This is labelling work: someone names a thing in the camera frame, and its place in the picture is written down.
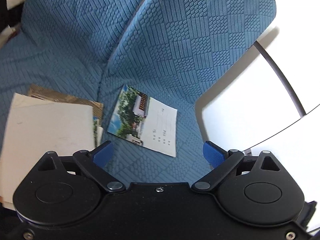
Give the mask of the landscape photo postcard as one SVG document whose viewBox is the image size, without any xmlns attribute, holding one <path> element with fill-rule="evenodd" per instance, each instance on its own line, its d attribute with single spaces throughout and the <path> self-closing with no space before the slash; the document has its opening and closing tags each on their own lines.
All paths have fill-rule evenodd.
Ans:
<svg viewBox="0 0 320 240">
<path fill-rule="evenodd" d="M 108 133 L 135 145 L 176 157 L 177 109 L 123 85 Z"/>
</svg>

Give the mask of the white square card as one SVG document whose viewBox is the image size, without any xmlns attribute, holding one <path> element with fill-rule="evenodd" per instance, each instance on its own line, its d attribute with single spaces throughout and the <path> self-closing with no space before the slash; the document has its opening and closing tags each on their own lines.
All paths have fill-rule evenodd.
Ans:
<svg viewBox="0 0 320 240">
<path fill-rule="evenodd" d="M 91 106 L 14 94 L 1 151 L 1 203 L 14 209 L 16 188 L 46 152 L 65 156 L 93 148 Z"/>
</svg>

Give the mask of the postcard under white card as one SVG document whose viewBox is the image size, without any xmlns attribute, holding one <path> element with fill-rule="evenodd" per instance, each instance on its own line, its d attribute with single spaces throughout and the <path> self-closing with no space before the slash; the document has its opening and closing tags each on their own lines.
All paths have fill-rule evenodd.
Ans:
<svg viewBox="0 0 320 240">
<path fill-rule="evenodd" d="M 95 147 L 101 144 L 104 129 L 100 125 L 100 119 L 96 116 L 93 117 L 93 135 Z"/>
</svg>

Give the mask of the brown patterned booklet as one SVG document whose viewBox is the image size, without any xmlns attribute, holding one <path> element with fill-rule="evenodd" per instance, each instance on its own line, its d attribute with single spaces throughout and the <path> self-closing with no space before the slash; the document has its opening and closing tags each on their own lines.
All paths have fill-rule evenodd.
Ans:
<svg viewBox="0 0 320 240">
<path fill-rule="evenodd" d="M 63 94 L 52 89 L 47 89 L 35 84 L 31 84 L 27 93 L 28 96 L 42 100 L 61 103 L 75 103 L 93 107 L 93 117 L 102 123 L 104 104 L 96 101 L 78 98 L 73 95 Z"/>
</svg>

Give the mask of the right blue textured chair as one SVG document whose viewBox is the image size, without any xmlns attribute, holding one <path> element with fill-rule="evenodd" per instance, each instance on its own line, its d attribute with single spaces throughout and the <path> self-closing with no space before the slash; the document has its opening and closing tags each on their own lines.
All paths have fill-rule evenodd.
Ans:
<svg viewBox="0 0 320 240">
<path fill-rule="evenodd" d="M 104 138 L 114 144 L 109 174 L 125 185 L 193 183 L 210 171 L 195 102 L 244 55 L 276 16 L 275 0 L 144 0 L 103 74 Z M 128 85 L 177 110 L 176 157 L 114 135 Z"/>
</svg>

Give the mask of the blue textured chair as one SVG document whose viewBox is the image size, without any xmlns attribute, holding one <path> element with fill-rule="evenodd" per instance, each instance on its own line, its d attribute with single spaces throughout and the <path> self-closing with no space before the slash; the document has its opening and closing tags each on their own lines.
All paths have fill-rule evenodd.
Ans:
<svg viewBox="0 0 320 240">
<path fill-rule="evenodd" d="M 103 74 L 104 138 L 114 144 L 109 174 L 125 185 L 193 183 L 210 171 L 195 102 L 244 55 L 276 16 L 275 0 L 144 0 Z M 114 135 L 128 85 L 177 110 L 176 157 Z"/>
<path fill-rule="evenodd" d="M 25 0 L 1 48 L 1 129 L 31 84 L 97 100 L 107 63 L 142 0 Z"/>
</svg>

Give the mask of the left blue textured chair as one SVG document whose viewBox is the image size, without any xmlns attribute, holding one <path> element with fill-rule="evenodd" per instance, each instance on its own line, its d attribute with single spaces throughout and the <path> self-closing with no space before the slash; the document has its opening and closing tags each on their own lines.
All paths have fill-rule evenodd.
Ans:
<svg viewBox="0 0 320 240">
<path fill-rule="evenodd" d="M 97 100 L 107 63 L 142 0 L 25 0 L 1 48 L 1 129 L 31 84 Z"/>
</svg>

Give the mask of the red black striped blanket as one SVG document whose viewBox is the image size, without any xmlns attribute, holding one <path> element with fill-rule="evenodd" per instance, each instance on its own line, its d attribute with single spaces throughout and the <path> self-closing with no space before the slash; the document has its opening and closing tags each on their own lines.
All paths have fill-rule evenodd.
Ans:
<svg viewBox="0 0 320 240">
<path fill-rule="evenodd" d="M 25 0 L 1 0 L 1 33 L 21 20 Z"/>
</svg>

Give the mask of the grey metal rail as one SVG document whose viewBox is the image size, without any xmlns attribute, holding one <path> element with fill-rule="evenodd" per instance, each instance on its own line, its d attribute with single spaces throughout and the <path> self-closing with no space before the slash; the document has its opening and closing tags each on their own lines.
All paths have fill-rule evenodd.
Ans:
<svg viewBox="0 0 320 240">
<path fill-rule="evenodd" d="M 267 63 L 270 65 L 270 67 L 275 72 L 278 79 L 281 81 L 282 85 L 286 89 L 287 93 L 289 94 L 294 106 L 296 107 L 296 110 L 299 114 L 299 116 L 302 118 L 306 116 L 306 111 L 299 100 L 295 90 L 289 83 L 288 79 L 285 77 L 284 73 L 281 71 L 281 69 L 278 67 L 278 65 L 275 63 L 275 61 L 272 59 L 272 57 L 268 54 L 268 52 L 263 48 L 263 46 L 258 42 L 255 41 L 253 43 L 253 46 L 259 51 L 259 53 L 263 56 L 263 58 L 267 61 Z"/>
</svg>

